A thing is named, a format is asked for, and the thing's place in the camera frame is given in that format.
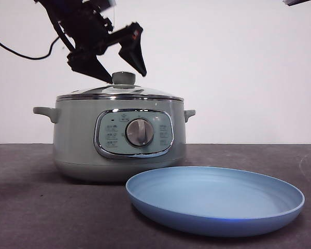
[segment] silver knob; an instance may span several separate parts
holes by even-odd
[[[134,85],[136,75],[130,72],[116,72],[112,74],[114,85]]]
[[[144,119],[135,119],[125,131],[126,138],[135,146],[147,145],[153,138],[153,127]]]

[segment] pot base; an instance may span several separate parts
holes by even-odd
[[[143,171],[179,166],[182,158],[158,163],[90,165],[54,160],[57,169],[64,175],[92,182],[126,182],[130,177]]]

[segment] dark gray table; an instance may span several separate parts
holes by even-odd
[[[306,198],[298,218],[273,233],[209,238],[143,217],[123,185],[61,176],[52,145],[0,145],[0,249],[311,248],[311,145],[188,145],[184,165],[254,171],[296,185]]]

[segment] white backdrop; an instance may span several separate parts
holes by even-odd
[[[114,17],[113,10],[106,14]],[[196,109],[188,143],[311,143],[311,2],[117,0],[115,29],[132,21],[144,28],[148,75],[138,84]],[[40,56],[55,37],[40,4],[0,0],[5,45]],[[109,48],[101,62],[111,73],[133,71],[119,49]],[[53,107],[57,95],[103,85],[72,72],[67,54],[61,41],[42,61],[0,48],[0,143],[51,143],[53,124],[32,107]]]

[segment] plate rim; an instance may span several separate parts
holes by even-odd
[[[281,213],[278,213],[276,215],[267,215],[267,216],[262,216],[262,217],[252,217],[252,218],[237,218],[237,217],[223,217],[223,216],[205,216],[205,215],[197,215],[197,214],[193,214],[193,213],[187,213],[187,212],[178,212],[178,211],[175,211],[175,210],[171,210],[171,209],[164,209],[163,207],[159,207],[157,205],[153,205],[153,204],[150,204],[148,202],[145,202],[145,201],[142,201],[141,199],[137,198],[130,190],[129,190],[129,183],[136,177],[139,177],[140,175],[142,174],[147,174],[151,171],[157,171],[157,170],[170,170],[170,169],[184,169],[184,168],[202,168],[202,169],[206,169],[206,168],[211,168],[211,169],[221,169],[221,170],[228,170],[228,171],[241,171],[241,172],[247,172],[247,173],[250,173],[250,174],[256,174],[256,175],[261,175],[263,177],[268,177],[268,178],[272,178],[272,179],[275,179],[277,181],[280,181],[280,182],[283,182],[284,184],[287,184],[291,187],[293,187],[296,191],[298,191],[298,193],[301,195],[302,197],[302,202],[296,206],[295,208],[291,209],[291,210],[288,210],[288,211],[285,211],[285,212],[281,212]],[[176,213],[176,214],[180,214],[180,215],[188,215],[188,216],[194,216],[194,217],[200,217],[200,218],[213,218],[213,219],[227,219],[227,220],[257,220],[257,219],[267,219],[267,218],[275,218],[275,217],[281,217],[281,216],[285,216],[287,214],[291,214],[291,213],[294,213],[295,211],[301,209],[305,203],[305,196],[303,194],[302,191],[300,191],[297,187],[295,187],[294,185],[292,185],[291,183],[288,183],[284,180],[281,180],[281,179],[278,179],[278,178],[275,178],[275,177],[272,177],[272,176],[269,176],[269,175],[265,175],[265,174],[261,174],[261,173],[256,173],[256,172],[252,172],[252,171],[247,171],[247,170],[238,170],[238,169],[231,169],[231,168],[223,168],[223,167],[214,167],[214,166],[175,166],[175,167],[164,167],[164,168],[159,168],[159,169],[153,169],[153,170],[148,170],[148,171],[144,171],[144,172],[140,172],[132,177],[130,177],[128,179],[128,181],[125,183],[125,189],[126,191],[128,192],[128,194],[130,196],[132,196],[133,198],[135,198],[136,200],[146,204],[146,205],[149,205],[149,206],[152,206],[154,208],[157,208],[157,209],[161,209],[161,210],[165,210],[165,211],[169,211],[169,212],[172,212],[172,213]]]

